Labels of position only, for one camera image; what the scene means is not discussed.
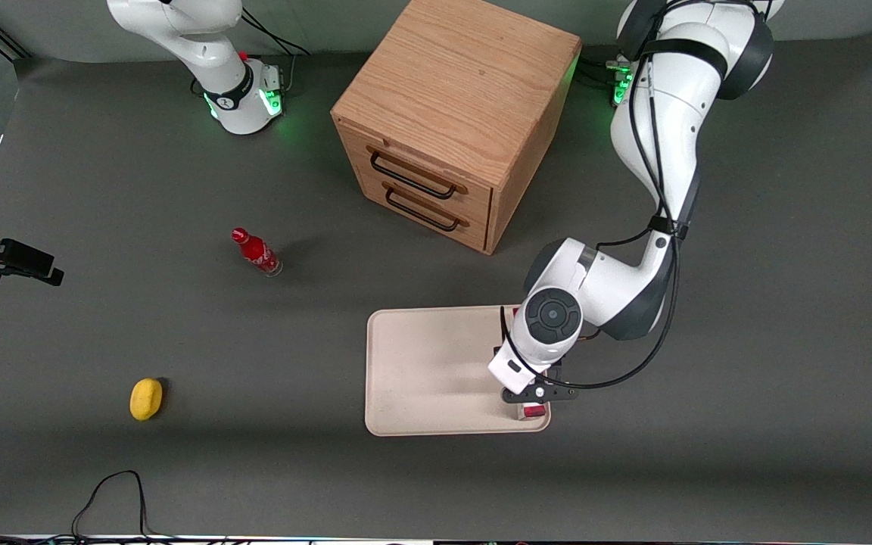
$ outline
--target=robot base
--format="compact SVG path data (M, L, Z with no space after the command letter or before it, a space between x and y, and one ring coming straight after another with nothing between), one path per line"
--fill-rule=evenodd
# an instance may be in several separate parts
M204 97L215 120L220 121L229 133L236 135L256 133L284 111L278 67L263 64L257 59L248 59L246 64L254 73L254 88L241 100L236 110L221 110Z

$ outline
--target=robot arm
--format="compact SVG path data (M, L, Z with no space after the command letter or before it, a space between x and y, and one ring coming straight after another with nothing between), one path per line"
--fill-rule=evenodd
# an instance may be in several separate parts
M282 111L277 66L242 60L223 34L241 18L241 0L107 0L124 29L172 52L204 87L211 114L244 135Z
M784 1L630 4L619 45L637 72L612 142L658 208L643 259L630 266L572 238L547 245L524 283L509 341L489 363L506 389L522 393L537 378L527 366L543 373L558 362L585 321L617 341L655 327L698 192L699 129L717 97L741 96L764 76L772 55L765 21Z

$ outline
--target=power cord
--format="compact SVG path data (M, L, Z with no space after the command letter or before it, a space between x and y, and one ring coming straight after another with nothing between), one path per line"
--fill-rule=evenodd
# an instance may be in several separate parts
M146 545L173 545L174 543L184 543L184 542L199 542L203 543L204 539L185 539L182 537L177 537L176 535L169 534L161 534L160 532L153 531L148 524L148 514L146 513L146 496L143 493L143 483L139 478L139 473L135 472L132 469L123 470L123 472L115 472L107 475L103 479L97 483L96 487L94 487L93 492L89 495L89 500L86 501L86 505L83 505L83 509L73 517L72 524L70 524L70 533L69 534L56 534L42 539L25 539L21 537L14 537L9 535L0 535L0 545L101 545L101 544L114 544L114 545L132 545L136 542L140 541L135 538L96 538L89 537L83 535L79 532L79 522L82 520L83 515L89 511L89 508L93 505L93 501L96 500L96 494L100 492L101 487L108 480L111 480L114 477L118 477L121 475L132 475L136 480L136 490L139 492L139 535L141 535L143 539L143 543ZM155 537L155 535L163 535L167 536L169 539L162 539L159 537ZM208 543L208 545L216 545L217 542Z
M276 44L281 46L281 49L284 49L284 51L285 51L285 53L287 53L287 55L294 55L293 52L288 50L288 46L291 46L292 48L295 48L298 51L301 51L302 53L304 53L304 55L311 55L312 54L311 51L308 51L308 49L302 48L301 45L295 44L294 42L289 42L288 40L285 40L284 38L277 36L276 34L273 34L273 32L269 31L269 29L267 29L267 27L265 27L262 24L262 22L257 20L257 17L254 17L253 14L251 13L251 11L249 11L247 8L244 8L244 15L245 15L244 21L246 23L251 25L253 28L263 32L263 34L268 35L269 38L271 38L272 40L274 40L274 42L276 42Z

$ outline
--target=black metal handle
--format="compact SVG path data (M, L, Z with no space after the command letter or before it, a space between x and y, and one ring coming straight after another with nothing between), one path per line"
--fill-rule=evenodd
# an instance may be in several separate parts
M419 218L419 220L425 221L426 223L432 225L440 231L450 232L456 230L456 228L459 227L459 220L457 220L456 218L453 218L453 225L444 225L436 220L433 220L430 217L426 217L425 215L418 213L418 211L415 211L412 208L405 206L405 204L397 203L396 201L392 200L392 193L394 193L394 191L395 190L393 190L391 187L387 188L387 191L385 191L385 201L387 201L387 203L389 204L392 204L392 206L398 208L398 210L402 210L404 211L404 213L407 213L412 217Z
M398 180L398 182L405 183L409 187L412 187L412 189L418 189L430 197L436 197L440 201L445 201L449 199L449 197L453 197L453 193L456 193L455 185L451 185L449 191L440 193L435 189L429 189L425 185L422 185L422 183L416 182L414 179L408 179L408 177L402 176L400 173L395 172L395 170L389 170L378 164L376 161L378 161L378 152L373 151L372 158L369 159L369 164L372 165L373 169L377 170L377 172L384 173L384 175L391 177L392 179Z

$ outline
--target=wood grain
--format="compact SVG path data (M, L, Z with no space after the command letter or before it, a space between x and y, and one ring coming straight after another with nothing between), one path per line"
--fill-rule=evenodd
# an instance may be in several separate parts
M502 187L580 47L481 0L413 0L332 113L461 179Z
M557 131L557 123L560 121L561 111L564 110L564 100L567 98L568 89L571 88L571 78L574 76L575 65L568 68L567 74L561 80L560 86L550 99L547 109L540 115L540 122L533 131L532 137L524 142L523 149L518 155L513 169L509 174L509 181L505 191L494 193L494 202L490 206L489 225L487 227L487 254L495 251L496 246L503 237L506 225L516 212L516 207L523 198L524 191L530 185L530 180L537 173L537 167L543 160L550 148L550 142Z

